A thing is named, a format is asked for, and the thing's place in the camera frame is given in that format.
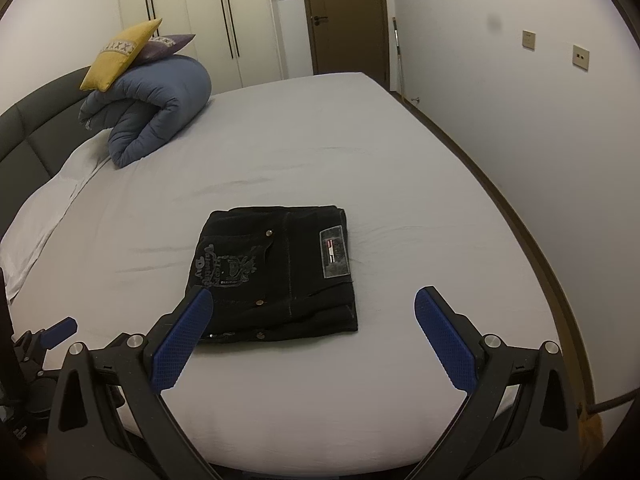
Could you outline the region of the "grey padded headboard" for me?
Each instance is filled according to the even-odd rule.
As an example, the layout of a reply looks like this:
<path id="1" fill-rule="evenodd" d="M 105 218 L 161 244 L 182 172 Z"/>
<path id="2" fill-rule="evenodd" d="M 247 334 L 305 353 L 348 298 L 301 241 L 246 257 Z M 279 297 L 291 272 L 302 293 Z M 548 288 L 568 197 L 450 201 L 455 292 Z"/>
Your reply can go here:
<path id="1" fill-rule="evenodd" d="M 78 120 L 88 70 L 58 77 L 10 106 L 0 119 L 0 230 L 48 183 L 92 133 Z"/>

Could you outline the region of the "black jeans pants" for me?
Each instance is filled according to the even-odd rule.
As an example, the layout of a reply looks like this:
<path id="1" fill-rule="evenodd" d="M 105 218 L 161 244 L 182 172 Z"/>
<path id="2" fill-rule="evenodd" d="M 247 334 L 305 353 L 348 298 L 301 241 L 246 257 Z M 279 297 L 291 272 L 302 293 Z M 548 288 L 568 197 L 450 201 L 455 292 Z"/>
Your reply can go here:
<path id="1" fill-rule="evenodd" d="M 346 212 L 337 206 L 212 212 L 186 284 L 213 297 L 208 344 L 284 341 L 358 330 Z"/>

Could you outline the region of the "brown wooden door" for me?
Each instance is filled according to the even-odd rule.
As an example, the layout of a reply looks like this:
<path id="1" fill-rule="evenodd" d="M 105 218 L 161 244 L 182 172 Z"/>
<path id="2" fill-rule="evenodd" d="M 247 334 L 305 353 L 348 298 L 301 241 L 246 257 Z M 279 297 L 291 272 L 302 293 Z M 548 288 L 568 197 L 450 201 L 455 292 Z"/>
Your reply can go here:
<path id="1" fill-rule="evenodd" d="M 390 88 L 386 0 L 305 0 L 314 73 L 363 73 Z"/>

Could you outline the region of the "white pillow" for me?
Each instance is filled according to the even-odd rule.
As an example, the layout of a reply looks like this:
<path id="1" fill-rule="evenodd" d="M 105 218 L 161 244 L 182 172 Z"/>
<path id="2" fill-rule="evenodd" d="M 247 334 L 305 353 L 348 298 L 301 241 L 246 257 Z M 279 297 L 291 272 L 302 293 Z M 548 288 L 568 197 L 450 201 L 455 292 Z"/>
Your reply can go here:
<path id="1" fill-rule="evenodd" d="M 1 240 L 1 269 L 6 298 L 12 302 L 23 287 L 49 237 L 60 224 L 75 198 L 111 159 L 103 129 L 76 148 L 61 170 L 18 211 Z"/>

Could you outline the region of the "white wardrobe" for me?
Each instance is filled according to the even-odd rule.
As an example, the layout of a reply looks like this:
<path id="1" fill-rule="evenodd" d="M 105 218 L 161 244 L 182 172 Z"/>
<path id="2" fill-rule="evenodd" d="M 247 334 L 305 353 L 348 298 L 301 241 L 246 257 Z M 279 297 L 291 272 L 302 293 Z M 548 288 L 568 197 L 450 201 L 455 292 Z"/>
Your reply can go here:
<path id="1" fill-rule="evenodd" d="M 118 0 L 125 27 L 159 18 L 160 36 L 192 34 L 180 53 L 209 73 L 215 94 L 283 78 L 272 0 Z"/>

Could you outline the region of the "brown wooden bed frame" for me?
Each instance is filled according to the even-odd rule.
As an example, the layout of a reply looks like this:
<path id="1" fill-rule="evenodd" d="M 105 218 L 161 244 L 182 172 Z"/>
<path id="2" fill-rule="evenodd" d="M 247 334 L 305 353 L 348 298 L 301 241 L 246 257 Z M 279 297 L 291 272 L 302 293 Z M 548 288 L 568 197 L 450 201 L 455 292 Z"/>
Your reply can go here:
<path id="1" fill-rule="evenodd" d="M 500 214 L 502 214 L 503 219 L 506 220 L 521 250 L 524 252 L 524 255 L 526 255 L 530 266 L 534 270 L 536 279 L 552 313 L 556 330 L 560 336 L 560 343 L 568 351 L 566 364 L 568 376 L 570 376 L 574 393 L 580 399 L 579 403 L 582 404 L 582 409 L 578 411 L 578 414 L 593 416 L 614 410 L 614 408 L 619 408 L 622 405 L 637 400 L 639 397 L 638 388 L 610 400 L 602 402 L 594 400 L 596 395 L 594 394 L 591 368 L 576 316 L 551 264 L 533 235 L 530 234 L 523 220 L 500 190 L 486 176 L 482 168 L 480 168 L 439 125 L 436 125 L 431 118 L 420 112 L 420 110 L 410 101 L 403 98 L 397 91 L 391 91 L 390 95 L 413 114 L 422 125 L 431 131 L 433 136 L 436 136 L 440 143 L 444 144 L 446 148 L 462 162 L 480 186 L 484 188 L 486 194 L 494 202 Z"/>

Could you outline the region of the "beige wall switch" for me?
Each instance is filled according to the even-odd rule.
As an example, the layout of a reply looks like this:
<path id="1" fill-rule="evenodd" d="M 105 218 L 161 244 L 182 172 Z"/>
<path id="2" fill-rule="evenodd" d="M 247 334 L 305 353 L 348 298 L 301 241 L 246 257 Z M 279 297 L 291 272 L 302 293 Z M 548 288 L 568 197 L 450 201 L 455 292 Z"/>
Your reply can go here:
<path id="1" fill-rule="evenodd" d="M 536 49 L 536 34 L 530 30 L 522 31 L 522 47 L 527 50 Z"/>

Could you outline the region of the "purple cushion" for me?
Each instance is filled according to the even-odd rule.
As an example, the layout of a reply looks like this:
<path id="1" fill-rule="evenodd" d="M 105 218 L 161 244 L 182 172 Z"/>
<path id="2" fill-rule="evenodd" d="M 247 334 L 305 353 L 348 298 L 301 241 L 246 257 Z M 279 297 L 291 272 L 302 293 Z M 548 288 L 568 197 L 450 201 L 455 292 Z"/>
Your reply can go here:
<path id="1" fill-rule="evenodd" d="M 194 34 L 152 37 L 132 61 L 132 66 L 149 64 L 176 54 L 194 39 Z"/>

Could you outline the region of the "blue folded duvet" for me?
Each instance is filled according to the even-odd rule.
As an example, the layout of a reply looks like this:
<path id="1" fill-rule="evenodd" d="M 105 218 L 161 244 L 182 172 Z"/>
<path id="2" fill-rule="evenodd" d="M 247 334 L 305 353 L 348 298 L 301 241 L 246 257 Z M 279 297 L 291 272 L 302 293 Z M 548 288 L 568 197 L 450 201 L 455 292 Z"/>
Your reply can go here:
<path id="1" fill-rule="evenodd" d="M 127 70 L 105 92 L 82 102 L 87 130 L 107 129 L 108 154 L 124 168 L 162 148 L 201 113 L 212 95 L 206 68 L 194 58 L 171 55 Z"/>

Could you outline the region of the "yellow cushion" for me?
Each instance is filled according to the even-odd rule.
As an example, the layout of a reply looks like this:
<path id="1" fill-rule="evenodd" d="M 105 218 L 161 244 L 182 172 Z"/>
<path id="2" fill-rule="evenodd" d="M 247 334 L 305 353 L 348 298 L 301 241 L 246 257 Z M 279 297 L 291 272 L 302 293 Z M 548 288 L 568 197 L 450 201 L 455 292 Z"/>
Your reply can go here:
<path id="1" fill-rule="evenodd" d="M 81 81 L 81 91 L 107 92 L 124 73 L 162 24 L 161 18 L 131 26 L 112 38 L 99 52 Z"/>

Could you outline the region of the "beige wall socket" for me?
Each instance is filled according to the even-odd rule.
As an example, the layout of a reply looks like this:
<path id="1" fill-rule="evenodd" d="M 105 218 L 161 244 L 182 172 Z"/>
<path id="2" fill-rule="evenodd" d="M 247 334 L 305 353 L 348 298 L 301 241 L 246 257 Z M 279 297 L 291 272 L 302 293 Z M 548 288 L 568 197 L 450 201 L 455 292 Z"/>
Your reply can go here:
<path id="1" fill-rule="evenodd" d="M 590 52 L 587 49 L 574 44 L 572 62 L 574 66 L 580 68 L 581 70 L 584 70 L 585 72 L 588 72 L 590 63 Z"/>

